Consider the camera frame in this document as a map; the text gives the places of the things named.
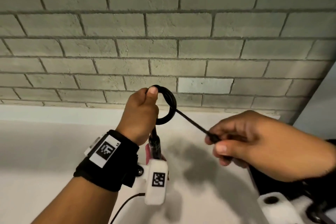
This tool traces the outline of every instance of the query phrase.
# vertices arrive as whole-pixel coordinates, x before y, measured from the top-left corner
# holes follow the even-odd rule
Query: brick wall
[[[336,59],[336,0],[0,0],[4,104],[181,107],[290,122]]]

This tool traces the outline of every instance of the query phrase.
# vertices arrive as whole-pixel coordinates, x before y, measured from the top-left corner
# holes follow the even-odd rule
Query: black wrist strap
[[[110,137],[119,141],[117,146],[108,142]],[[115,130],[110,130],[78,165],[73,176],[81,176],[109,191],[119,191],[122,184],[132,187],[137,172],[138,150],[139,146],[127,137]],[[99,166],[92,161],[92,155],[98,155],[97,158],[103,161],[103,165]]]

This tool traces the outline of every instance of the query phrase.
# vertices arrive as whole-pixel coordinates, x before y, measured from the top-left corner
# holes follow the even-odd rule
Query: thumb
[[[146,93],[145,103],[147,105],[155,105],[158,99],[158,89],[156,87],[150,87]]]
[[[220,155],[240,158],[249,162],[249,143],[237,140],[224,140],[216,143],[216,151]]]

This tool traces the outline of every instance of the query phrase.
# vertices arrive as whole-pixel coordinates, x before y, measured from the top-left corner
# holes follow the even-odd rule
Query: hand
[[[221,120],[209,131],[222,139],[213,154],[223,166],[230,161],[221,156],[232,156],[240,166],[249,163],[285,182],[320,177],[336,167],[334,145],[254,111]],[[212,144],[208,137],[205,142]]]
[[[155,105],[158,89],[150,87],[147,93],[146,90],[147,88],[143,88],[129,97],[115,129],[137,145],[143,145],[147,141],[159,115],[159,108]]]

